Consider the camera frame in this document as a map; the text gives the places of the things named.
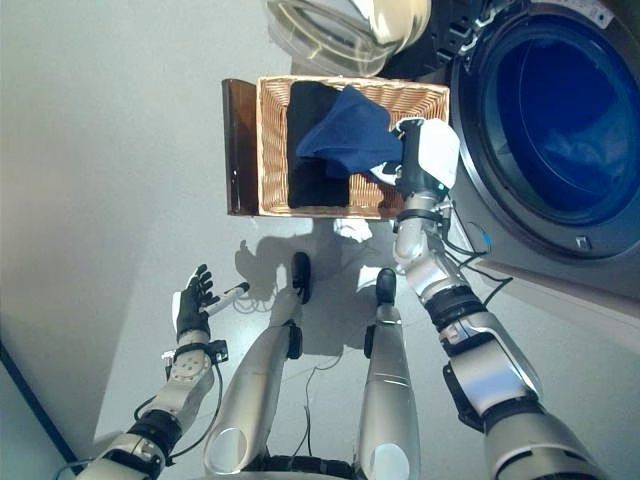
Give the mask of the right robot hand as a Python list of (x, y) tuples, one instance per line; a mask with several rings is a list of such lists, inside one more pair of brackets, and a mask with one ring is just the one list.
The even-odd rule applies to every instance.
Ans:
[(426, 193), (441, 202), (456, 182), (460, 140), (453, 128), (439, 118), (405, 117), (391, 133), (402, 143), (401, 159), (369, 173), (403, 198)]

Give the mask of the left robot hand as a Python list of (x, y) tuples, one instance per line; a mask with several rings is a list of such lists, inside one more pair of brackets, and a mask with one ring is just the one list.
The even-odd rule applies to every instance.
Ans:
[(176, 341), (191, 331), (210, 334), (209, 319), (246, 294), (250, 285), (241, 282), (221, 294), (214, 294), (212, 273), (206, 264), (198, 266), (189, 277), (186, 287), (172, 296), (172, 322)]

